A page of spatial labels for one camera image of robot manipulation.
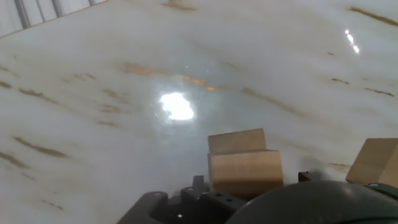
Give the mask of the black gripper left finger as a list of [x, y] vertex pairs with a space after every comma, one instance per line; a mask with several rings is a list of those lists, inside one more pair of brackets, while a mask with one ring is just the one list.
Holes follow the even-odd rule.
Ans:
[[169, 197], [165, 192], [144, 194], [118, 224], [224, 224], [245, 200], [214, 191], [196, 175], [192, 185]]

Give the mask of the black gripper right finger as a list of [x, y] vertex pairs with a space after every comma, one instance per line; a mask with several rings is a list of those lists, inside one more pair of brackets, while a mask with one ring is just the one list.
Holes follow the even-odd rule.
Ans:
[[[323, 178], [321, 177], [320, 174], [317, 173], [310, 173], [308, 171], [306, 172], [299, 172], [298, 173], [298, 181], [299, 182], [315, 182], [315, 181], [323, 181]], [[387, 185], [387, 184], [382, 184], [382, 183], [369, 183], [369, 184], [363, 184], [365, 187], [372, 189], [374, 191], [377, 191], [383, 195], [386, 195], [390, 198], [393, 198], [394, 200], [397, 200], [397, 188]]]

